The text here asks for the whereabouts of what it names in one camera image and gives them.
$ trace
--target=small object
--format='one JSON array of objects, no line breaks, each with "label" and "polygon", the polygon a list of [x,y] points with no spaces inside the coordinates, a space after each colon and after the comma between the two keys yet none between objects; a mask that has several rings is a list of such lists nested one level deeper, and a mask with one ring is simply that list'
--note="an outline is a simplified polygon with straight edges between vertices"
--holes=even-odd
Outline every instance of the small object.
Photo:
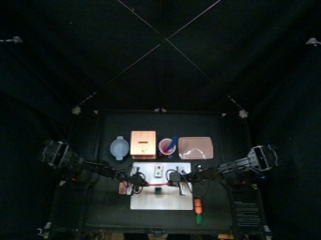
[{"label": "small object", "polygon": [[130,138],[132,159],[155,159],[155,131],[132,131]]},{"label": "small object", "polygon": [[127,185],[127,182],[126,182],[126,181],[119,183],[118,193],[119,193],[120,195],[126,195],[126,193],[127,193],[126,185]]},{"label": "small object", "polygon": [[210,137],[186,137],[178,140],[180,159],[212,158],[212,143]]},{"label": "small object", "polygon": [[71,109],[71,112],[72,112],[72,114],[79,115],[81,112],[81,108],[79,106],[76,106]]},{"label": "small object", "polygon": [[155,187],[155,195],[162,195],[162,188],[160,187]]},{"label": "small object", "polygon": [[176,145],[176,142],[178,142],[178,137],[174,136],[174,137],[171,138],[171,143],[170,143],[170,145],[168,145],[167,148],[166,148],[166,152],[167,152],[170,149],[172,149],[172,147]]},{"label": "small object", "polygon": [[163,175],[163,166],[160,164],[155,165],[154,177],[160,178]]},{"label": "small object", "polygon": [[203,206],[202,206],[200,199],[194,199],[194,211],[195,211],[195,223],[200,225],[203,224],[203,217],[202,217]]},{"label": "small object", "polygon": [[124,140],[123,136],[118,136],[110,145],[110,152],[115,156],[116,160],[123,160],[123,157],[130,151],[130,144]]},{"label": "small object", "polygon": [[162,155],[168,156],[174,153],[175,151],[175,145],[172,146],[171,149],[167,150],[168,146],[171,144],[171,139],[163,139],[159,144],[158,144],[158,149]]}]

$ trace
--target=table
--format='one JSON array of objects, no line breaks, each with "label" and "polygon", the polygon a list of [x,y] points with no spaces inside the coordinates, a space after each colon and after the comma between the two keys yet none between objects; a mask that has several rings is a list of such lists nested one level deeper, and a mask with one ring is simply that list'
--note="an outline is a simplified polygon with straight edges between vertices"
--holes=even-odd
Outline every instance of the table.
[{"label": "table", "polygon": [[[190,160],[203,168],[242,158],[250,148],[249,130],[238,113],[215,112],[93,112],[73,117],[69,146],[79,157],[100,159],[119,170],[134,161],[127,155],[116,161],[110,152],[116,136],[131,141],[132,130],[155,130],[156,142],[171,136],[210,137],[214,158]],[[156,162],[182,161],[176,152],[172,158],[156,157]],[[210,182],[203,203],[203,224],[195,224],[192,210],[131,210],[131,197],[118,194],[118,182],[93,176],[84,188],[57,188],[51,220],[56,231],[112,231],[132,233],[230,233],[231,207],[229,192]],[[198,194],[204,186],[194,186]]]}]

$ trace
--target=white tray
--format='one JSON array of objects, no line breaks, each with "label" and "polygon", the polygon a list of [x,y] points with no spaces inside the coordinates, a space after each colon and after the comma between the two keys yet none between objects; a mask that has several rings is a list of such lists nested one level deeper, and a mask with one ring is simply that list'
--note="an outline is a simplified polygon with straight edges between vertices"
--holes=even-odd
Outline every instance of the white tray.
[{"label": "white tray", "polygon": [[187,137],[178,140],[180,159],[212,158],[212,143],[210,137]]}]

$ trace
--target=red object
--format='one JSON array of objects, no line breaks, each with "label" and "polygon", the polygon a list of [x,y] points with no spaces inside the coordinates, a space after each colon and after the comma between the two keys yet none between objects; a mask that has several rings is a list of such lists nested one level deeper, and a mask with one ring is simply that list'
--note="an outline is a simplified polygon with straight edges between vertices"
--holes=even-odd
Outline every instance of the red object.
[{"label": "red object", "polygon": [[203,206],[202,206],[200,199],[194,199],[194,210],[195,210],[195,214],[202,214]]}]

